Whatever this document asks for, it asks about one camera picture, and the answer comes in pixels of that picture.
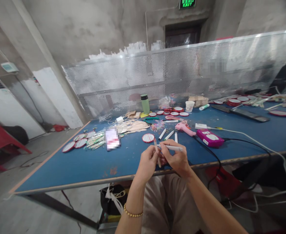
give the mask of white paper cup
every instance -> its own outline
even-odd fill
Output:
[[[186,101],[185,102],[185,111],[186,112],[192,112],[194,105],[195,105],[195,102],[193,102],[193,101]]]

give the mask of black cable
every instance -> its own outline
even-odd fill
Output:
[[[63,190],[61,190],[61,192],[64,195],[64,197],[66,198],[66,200],[68,201],[68,204],[72,208],[72,210],[75,210],[73,208],[73,206],[71,205],[71,202],[69,201],[69,199],[68,199],[67,195],[65,194],[65,192]],[[81,226],[80,226],[79,222],[77,222],[77,224],[78,224],[78,227],[79,227],[79,234],[81,234]]]
[[[207,151],[209,151],[209,152],[218,160],[218,162],[219,162],[219,168],[218,168],[218,170],[217,170],[215,176],[214,176],[211,180],[209,180],[209,182],[208,182],[207,189],[209,190],[210,183],[211,183],[215,178],[217,178],[218,174],[220,173],[220,170],[221,170],[221,161],[220,161],[220,159],[216,156],[216,154],[213,153],[213,152],[211,151],[211,149],[209,149],[205,144],[201,143],[201,142],[196,138],[196,136],[193,136],[193,138],[194,138],[198,143],[200,143]]]
[[[270,153],[267,149],[261,147],[260,145],[257,145],[257,144],[255,144],[255,143],[252,143],[252,142],[246,141],[246,140],[235,139],[235,138],[223,138],[223,139],[224,139],[224,142],[229,141],[229,140],[243,141],[243,142],[247,142],[247,143],[249,143],[249,144],[253,144],[253,145],[255,145],[255,146],[257,146],[257,147],[263,149],[263,150],[268,154],[268,156],[269,156],[269,160],[268,160],[268,162],[267,162],[267,168],[270,166],[272,155],[271,155],[271,153]],[[251,188],[248,188],[248,189],[246,189],[245,191],[243,191],[239,196],[241,196],[243,193],[245,193],[245,192],[247,192],[247,191],[253,190],[256,186],[257,186],[257,182],[255,182],[255,184],[254,184]]]
[[[15,77],[15,78],[17,79],[17,81],[23,86],[23,88],[25,89],[25,91],[26,91],[26,93],[28,94],[29,98],[32,100],[32,103],[33,103],[34,107],[36,108],[38,114],[40,115],[40,117],[41,117],[41,119],[42,119],[41,124],[43,124],[43,123],[44,123],[43,117],[42,117],[40,111],[38,110],[38,108],[37,108],[35,102],[33,101],[32,97],[30,96],[29,92],[27,91],[27,89],[25,88],[25,86],[23,85],[23,83],[17,78],[17,76],[16,76],[15,74],[14,74],[14,77]]]
[[[36,157],[33,157],[33,158],[31,158],[31,159],[27,160],[26,162],[24,162],[24,163],[23,163],[22,165],[20,165],[20,166],[12,167],[12,168],[7,169],[7,170],[5,170],[5,171],[0,171],[0,173],[3,173],[3,172],[6,172],[6,171],[9,171],[9,170],[12,170],[12,169],[14,169],[14,168],[25,168],[25,167],[31,167],[31,166],[32,166],[32,165],[34,165],[34,164],[42,163],[42,162],[34,162],[34,163],[32,162],[31,164],[28,164],[28,165],[25,165],[25,166],[24,166],[24,164],[25,164],[25,163],[27,163],[27,162],[29,162],[29,161],[31,161],[31,160],[33,160],[33,159],[35,159],[35,158],[38,158],[38,157],[44,156],[44,155],[46,155],[48,152],[49,152],[48,150],[47,150],[47,151],[44,151],[44,152],[40,153],[39,155],[37,155]]]

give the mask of green exit sign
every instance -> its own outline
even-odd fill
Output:
[[[180,0],[180,10],[195,7],[196,0]]]

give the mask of green tumbler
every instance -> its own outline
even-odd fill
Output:
[[[147,94],[141,95],[141,102],[143,107],[144,114],[149,114],[150,112],[150,105],[149,105],[149,98],[147,97]]]

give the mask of table surface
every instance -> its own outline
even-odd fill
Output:
[[[265,103],[265,107],[275,104]],[[271,120],[259,123],[236,114],[216,110],[212,107],[208,107],[203,111],[194,108],[193,112],[184,118],[188,120],[190,126],[195,123],[203,123],[210,127],[222,127],[228,130],[244,132],[275,151],[286,151],[286,117],[270,115],[267,111],[258,107],[244,106],[239,108],[269,117]],[[286,108],[279,108],[279,110],[286,111]],[[175,125],[176,123],[171,123],[167,128],[174,129]],[[107,126],[107,122],[91,121],[78,134],[86,129],[92,131],[94,127],[97,127],[99,131]],[[148,129],[147,131],[128,134],[121,138],[121,147],[112,151],[107,151],[104,146],[101,146],[96,150],[80,148],[62,153],[63,145],[17,184],[11,190],[11,193],[27,195],[131,179],[136,173],[141,153],[149,145],[153,144],[144,143],[142,136],[146,133],[153,133],[156,136],[157,143],[159,143],[158,136],[161,132],[162,130],[154,133]],[[212,130],[212,132],[220,137],[251,141],[238,133],[221,130]],[[203,166],[217,163],[213,155],[186,133],[178,132],[178,141],[186,146],[190,165]],[[267,156],[262,149],[238,141],[227,141],[220,148],[211,148],[211,150],[221,161],[229,161],[231,159],[246,160],[254,155]],[[155,175],[166,172],[172,172],[169,165],[165,165],[161,169],[156,166]]]

